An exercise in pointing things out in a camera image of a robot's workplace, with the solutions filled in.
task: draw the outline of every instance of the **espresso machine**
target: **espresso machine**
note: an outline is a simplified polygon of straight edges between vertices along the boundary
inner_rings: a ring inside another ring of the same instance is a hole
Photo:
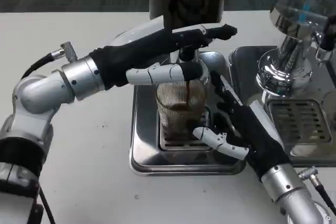
[[[224,0],[149,0],[151,19],[172,29],[219,22]],[[336,164],[336,75],[332,0],[276,0],[270,19],[285,35],[279,46],[240,47],[229,64],[217,52],[177,51],[155,62],[200,60],[229,80],[242,103],[258,100],[271,117],[295,166]],[[245,162],[190,137],[162,133],[156,87],[134,88],[130,165],[140,174],[236,174]],[[208,88],[202,121],[211,125],[218,97]]]

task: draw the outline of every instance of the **white robotic finger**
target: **white robotic finger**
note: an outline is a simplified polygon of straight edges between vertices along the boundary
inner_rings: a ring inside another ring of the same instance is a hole
[[[185,81],[183,71],[178,64],[160,66],[155,63],[145,69],[132,68],[126,72],[129,84],[152,85],[162,82]]]
[[[206,127],[195,128],[193,135],[211,148],[230,157],[243,160],[249,151],[248,148],[227,143],[226,133],[216,135],[212,130]]]

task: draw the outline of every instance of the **black cable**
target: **black cable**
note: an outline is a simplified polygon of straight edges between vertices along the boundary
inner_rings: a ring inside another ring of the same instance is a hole
[[[43,58],[36,61],[34,64],[31,65],[31,67],[24,73],[24,75],[21,77],[21,80],[28,75],[30,75],[33,71],[39,69],[40,67],[44,66],[45,64],[54,61],[54,57],[51,55],[51,53],[48,53]]]
[[[323,185],[318,185],[318,186],[315,187],[315,189],[321,195],[324,202],[327,204],[327,206],[331,209],[331,211],[336,216],[336,207],[333,204],[333,202],[331,201],[331,199],[330,199],[328,193],[326,192],[324,186]]]
[[[40,193],[39,194],[40,194],[40,198],[41,198],[42,204],[44,206],[44,209],[46,210],[47,216],[49,218],[50,224],[56,224],[55,220],[54,220],[54,217],[53,217],[53,213],[50,210],[50,207],[49,207],[49,204],[47,202],[46,196],[44,195],[41,187],[40,187]]]

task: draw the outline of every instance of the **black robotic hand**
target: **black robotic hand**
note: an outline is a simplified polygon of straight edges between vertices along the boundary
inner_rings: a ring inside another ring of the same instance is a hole
[[[184,27],[176,30],[163,28],[159,31],[143,36],[137,40],[128,42],[120,46],[106,46],[91,52],[89,56],[94,60],[105,89],[113,86],[123,86],[131,83],[130,79],[135,80],[133,84],[143,84],[137,82],[138,78],[147,78],[149,84],[153,83],[153,77],[161,78],[161,74],[175,76],[182,75],[182,78],[175,78],[175,81],[189,81],[202,76],[202,67],[195,62],[186,62],[178,66],[178,70],[165,68],[163,72],[158,70],[158,65],[152,66],[153,74],[148,71],[138,71],[137,68],[143,66],[150,59],[162,54],[169,54],[181,48],[198,49],[208,46],[213,39],[230,39],[237,33],[235,27],[221,24],[202,24],[191,27]]]
[[[248,148],[246,161],[261,178],[272,167],[290,163],[280,138],[276,141],[268,131],[273,125],[264,111],[256,111],[241,103],[223,76],[211,72],[215,92],[223,101],[217,104],[219,113],[214,115],[214,132],[226,132],[226,141],[232,146]]]

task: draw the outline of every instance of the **white table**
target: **white table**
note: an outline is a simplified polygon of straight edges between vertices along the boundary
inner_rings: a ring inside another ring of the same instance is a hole
[[[148,13],[0,14],[0,122],[11,114],[12,90],[35,60],[65,41],[83,57],[147,20]],[[223,55],[240,46],[275,45],[282,38],[267,11],[225,12],[223,22],[238,28],[231,40],[209,47]],[[65,63],[38,72],[48,74]],[[113,88],[63,105],[54,117],[55,136],[40,181],[57,223],[282,223],[250,168],[235,176],[134,174],[128,163],[132,100],[132,86]],[[336,169],[319,171],[336,201]],[[46,214],[43,223],[49,223]]]

